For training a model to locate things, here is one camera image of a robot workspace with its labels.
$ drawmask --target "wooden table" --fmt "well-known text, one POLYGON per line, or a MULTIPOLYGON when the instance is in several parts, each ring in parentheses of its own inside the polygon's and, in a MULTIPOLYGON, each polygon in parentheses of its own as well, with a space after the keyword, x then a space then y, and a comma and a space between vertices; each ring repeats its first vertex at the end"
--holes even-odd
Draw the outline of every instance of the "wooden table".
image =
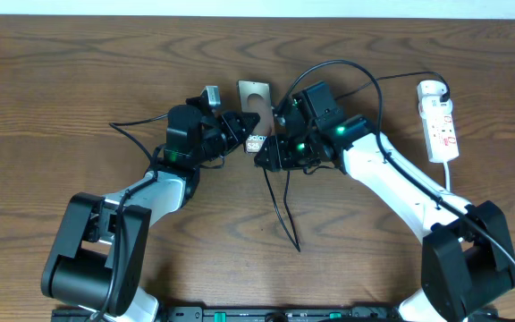
MULTIPOLYGON (((0 16, 0 320, 44 321, 61 305, 39 280, 69 198, 118 191, 146 168, 108 122, 162 114, 209 84, 239 109, 240 79, 271 82, 277 101, 299 73, 332 58, 377 76, 431 70, 449 81, 460 144, 453 190, 502 208, 515 247, 515 21, 0 16)), ((443 182, 416 110, 423 79, 382 82, 384 130, 443 182)), ((366 78, 339 66, 305 83, 320 80, 338 95, 366 78)), ((343 104, 376 117, 373 89, 343 104)), ((154 148, 165 123, 132 133, 154 148)), ((284 174, 270 178, 280 199, 284 174)), ((419 288, 417 239, 369 189, 336 172, 295 173, 288 199, 300 254, 261 170, 237 150, 150 230, 141 284, 165 301, 208 306, 397 302, 419 288)), ((496 306, 515 317, 515 290, 496 306)))

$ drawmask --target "white wall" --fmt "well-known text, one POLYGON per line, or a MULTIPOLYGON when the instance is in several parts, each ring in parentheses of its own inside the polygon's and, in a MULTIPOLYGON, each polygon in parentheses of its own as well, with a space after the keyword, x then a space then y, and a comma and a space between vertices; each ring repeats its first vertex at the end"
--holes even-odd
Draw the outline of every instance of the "white wall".
POLYGON ((515 0, 0 0, 0 13, 515 19, 515 0))

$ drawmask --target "wood grain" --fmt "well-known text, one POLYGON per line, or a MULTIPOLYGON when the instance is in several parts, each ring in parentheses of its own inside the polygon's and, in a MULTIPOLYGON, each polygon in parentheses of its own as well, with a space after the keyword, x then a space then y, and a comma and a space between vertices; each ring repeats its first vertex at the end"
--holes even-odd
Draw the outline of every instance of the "wood grain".
MULTIPOLYGON (((443 74, 460 143, 453 189, 498 204, 515 247, 515 21, 0 16, 0 320, 48 320, 60 305, 41 295, 39 278, 70 196, 117 191, 146 167, 107 122, 164 113, 208 84, 239 109, 239 79, 271 82, 277 100, 331 58, 377 76, 443 74)), ((320 80, 335 95, 366 81, 331 67, 306 83, 320 80)), ((384 129, 441 182, 415 110, 420 80, 382 82, 384 129)), ((376 116, 372 89, 343 104, 376 116)), ((132 132, 150 148, 165 140, 164 123, 132 132)), ((282 196, 284 175, 271 177, 282 196)), ((367 188, 337 173, 295 173, 289 201, 301 254, 276 222, 261 171, 236 151, 151 229, 141 284, 209 306, 401 301, 419 288, 418 241, 367 188)), ((515 317, 515 290, 496 306, 515 317)))

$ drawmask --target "table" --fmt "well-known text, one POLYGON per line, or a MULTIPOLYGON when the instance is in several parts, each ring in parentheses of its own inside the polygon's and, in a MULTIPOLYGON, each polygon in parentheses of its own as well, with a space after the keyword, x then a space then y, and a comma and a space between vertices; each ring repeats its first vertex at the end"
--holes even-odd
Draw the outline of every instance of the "table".
MULTIPOLYGON (((460 157, 455 193, 506 214, 515 247, 515 21, 0 16, 0 320, 48 320, 61 303, 40 275, 69 198, 137 181, 148 161, 108 122, 167 112, 205 85, 238 110, 237 80, 271 82, 277 101, 310 65, 346 58, 374 75, 431 70, 449 81, 460 157)), ((384 131, 429 164, 415 91, 384 80, 384 131)), ((335 95, 366 78, 335 66, 335 95)), ((376 117, 376 93, 343 102, 376 117)), ((165 123, 132 129, 154 148, 165 123)), ((288 196, 303 251, 286 240, 260 169, 239 149, 203 170, 198 191, 148 236, 141 285, 170 303, 347 306, 419 288, 420 246, 369 189, 337 172, 295 173, 288 196)), ((284 174, 270 175, 281 199, 284 174)), ((496 303, 515 317, 515 290, 496 303)))

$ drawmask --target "robotic arm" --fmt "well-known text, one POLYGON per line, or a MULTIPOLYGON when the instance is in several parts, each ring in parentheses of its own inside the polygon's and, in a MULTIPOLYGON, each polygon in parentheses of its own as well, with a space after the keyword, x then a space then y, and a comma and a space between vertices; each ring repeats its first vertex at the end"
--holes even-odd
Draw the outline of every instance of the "robotic arm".
POLYGON ((202 163, 224 158, 259 122, 256 113, 216 115, 217 87, 186 103, 170 110, 166 143, 143 179, 102 197, 71 198, 41 279, 45 296, 103 310, 112 321, 154 321, 158 301, 139 288, 148 228, 192 198, 202 163), (82 241, 120 243, 118 254, 113 247, 108 256, 83 249, 82 241))
POLYGON ((376 193, 423 243, 423 289, 400 305, 403 319, 461 321, 515 287, 515 269, 503 254, 387 162, 376 135, 396 165, 467 213, 513 256, 506 220, 492 202, 474 207, 446 191, 403 157, 384 134, 377 134, 367 118, 357 115, 347 119, 324 82, 295 94, 279 117, 287 133, 266 140, 255 157, 256 165, 280 171, 333 162, 376 193), (474 244, 462 251, 463 240, 474 244))

